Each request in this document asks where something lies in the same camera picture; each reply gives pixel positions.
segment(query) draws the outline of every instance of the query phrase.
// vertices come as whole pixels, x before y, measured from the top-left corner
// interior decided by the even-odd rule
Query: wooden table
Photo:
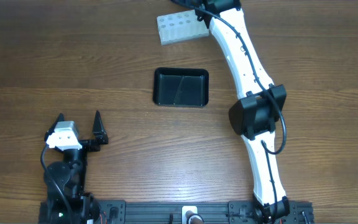
[[[288,197],[313,202],[319,223],[358,222],[358,1],[242,4],[266,71],[288,93],[277,157]],[[252,199],[219,45],[160,45],[156,17],[183,10],[167,0],[0,0],[0,222],[37,222],[44,133],[60,112],[81,138],[102,114],[110,144],[89,154],[86,180],[99,199]],[[208,105],[155,106],[157,67],[207,69]],[[48,163],[61,159],[48,151]]]

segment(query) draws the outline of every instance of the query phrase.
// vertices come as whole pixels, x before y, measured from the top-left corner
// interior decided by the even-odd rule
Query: black cable
[[[249,63],[251,65],[252,72],[253,72],[254,77],[255,77],[255,81],[258,83],[259,87],[262,89],[263,94],[271,102],[271,104],[273,105],[273,109],[276,111],[276,113],[278,114],[278,117],[280,118],[281,125],[282,125],[282,130],[283,130],[283,140],[282,140],[280,148],[277,151],[272,152],[267,148],[265,141],[261,140],[261,142],[260,142],[262,144],[263,148],[265,149],[265,152],[266,152],[266,160],[267,160],[267,165],[268,165],[268,171],[269,171],[269,174],[270,174],[270,181],[272,183],[273,192],[274,192],[275,211],[274,211],[274,215],[272,215],[272,223],[274,223],[275,219],[273,217],[275,217],[276,212],[277,212],[277,193],[276,193],[276,188],[275,188],[275,185],[274,185],[274,180],[273,180],[273,175],[272,175],[272,168],[270,167],[269,154],[272,154],[272,155],[280,154],[284,150],[285,143],[287,142],[287,126],[285,125],[284,116],[283,116],[283,114],[282,114],[282,112],[280,110],[280,107],[277,105],[277,103],[274,100],[273,96],[261,84],[261,82],[259,80],[259,77],[257,75],[256,69],[255,69],[255,65],[254,65],[254,63],[252,61],[252,58],[251,58],[250,53],[248,51],[248,48],[246,46],[246,43],[244,42],[244,40],[242,39],[240,33],[236,30],[236,28],[234,28],[232,25],[230,25],[230,23],[228,23],[227,21],[222,19],[219,15],[216,15],[216,14],[214,14],[212,12],[209,12],[209,11],[207,11],[205,9],[202,9],[200,7],[194,7],[194,6],[191,6],[191,5],[187,5],[187,4],[184,4],[182,2],[178,2],[177,0],[171,0],[171,2],[173,2],[175,4],[178,4],[180,6],[183,6],[183,7],[187,7],[188,9],[194,9],[194,10],[197,10],[199,12],[202,12],[202,13],[205,13],[207,15],[210,15],[210,16],[218,19],[219,21],[223,22],[225,25],[227,25],[235,33],[236,37],[241,41],[242,48],[245,50],[245,54],[248,57]]]
[[[68,211],[68,217],[70,219],[70,223],[73,224],[73,210],[71,209],[70,204],[68,203],[68,200],[63,195],[62,190],[60,190],[59,186],[57,185],[56,181],[53,179],[52,175],[50,174],[50,172],[47,169],[47,166],[45,165],[45,162],[44,162],[44,155],[48,148],[49,148],[48,144],[45,144],[45,147],[41,152],[41,165],[42,165],[42,168],[44,168],[45,175],[52,182],[52,185],[55,187],[55,190],[59,193],[59,196],[62,198],[63,202],[65,203],[67,211]]]

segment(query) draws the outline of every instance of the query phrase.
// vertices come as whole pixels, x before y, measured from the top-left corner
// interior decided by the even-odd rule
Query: wood grain
[[[283,83],[288,142],[277,157],[292,200],[318,223],[358,223],[358,1],[243,1],[258,55]],[[60,112],[91,137],[100,110],[111,138],[89,154],[86,189],[128,202],[250,200],[246,148],[231,129],[236,92],[212,37],[162,47],[164,0],[0,0],[0,222],[37,222],[39,156]],[[152,102],[157,67],[205,68],[205,108]],[[280,142],[281,132],[277,131]],[[60,160],[50,151],[47,162]]]

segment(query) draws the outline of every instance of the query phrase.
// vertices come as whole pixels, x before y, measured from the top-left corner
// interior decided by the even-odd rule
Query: black metal base plate
[[[123,200],[99,201],[102,211],[106,212],[108,224],[181,224],[181,209],[186,205],[197,206],[198,214],[205,224],[254,224],[251,201],[231,201],[229,203],[126,203]],[[284,224],[305,224],[302,211],[310,223],[314,223],[311,203],[290,201],[290,214],[281,218]]]

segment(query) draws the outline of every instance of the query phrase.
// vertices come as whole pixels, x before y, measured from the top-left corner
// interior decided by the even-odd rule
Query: black plastic container
[[[159,106],[203,107],[208,103],[209,74],[205,69],[158,68],[153,100]]]

